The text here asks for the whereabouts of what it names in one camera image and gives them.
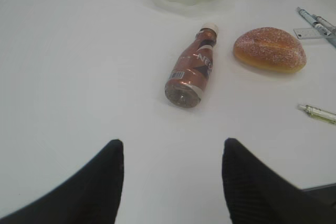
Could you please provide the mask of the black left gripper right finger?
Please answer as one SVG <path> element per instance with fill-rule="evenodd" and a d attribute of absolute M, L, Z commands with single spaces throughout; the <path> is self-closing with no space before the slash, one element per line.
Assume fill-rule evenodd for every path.
<path fill-rule="evenodd" d="M 335 209 L 287 182 L 235 138 L 224 142 L 222 179 L 232 223 L 335 223 Z"/>

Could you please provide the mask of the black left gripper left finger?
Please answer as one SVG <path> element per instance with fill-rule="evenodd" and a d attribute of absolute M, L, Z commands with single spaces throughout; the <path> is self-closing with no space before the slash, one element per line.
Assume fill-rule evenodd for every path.
<path fill-rule="evenodd" d="M 123 143 L 111 140 L 68 180 L 1 223 L 115 223 L 123 181 Z"/>

